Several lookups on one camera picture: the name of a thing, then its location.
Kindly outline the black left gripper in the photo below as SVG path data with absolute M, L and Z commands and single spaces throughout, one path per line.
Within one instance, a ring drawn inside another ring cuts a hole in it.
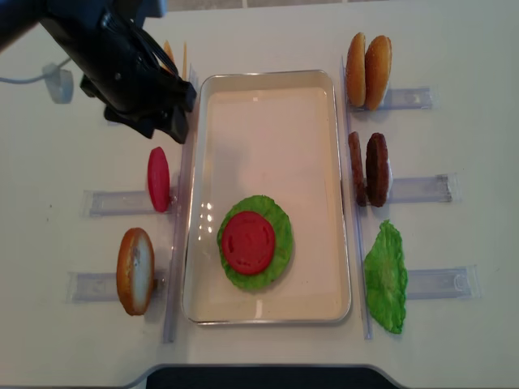
M 143 29 L 150 7 L 47 7 L 41 25 L 82 70 L 87 96 L 104 116 L 146 138 L 160 130 L 185 143 L 196 91 Z

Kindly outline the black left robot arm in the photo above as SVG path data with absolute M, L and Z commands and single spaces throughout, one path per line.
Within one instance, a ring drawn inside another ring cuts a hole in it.
M 143 28 L 166 12 L 165 1 L 3 1 L 1 47 L 41 24 L 84 73 L 84 93 L 105 104 L 105 119 L 183 144 L 197 93 Z

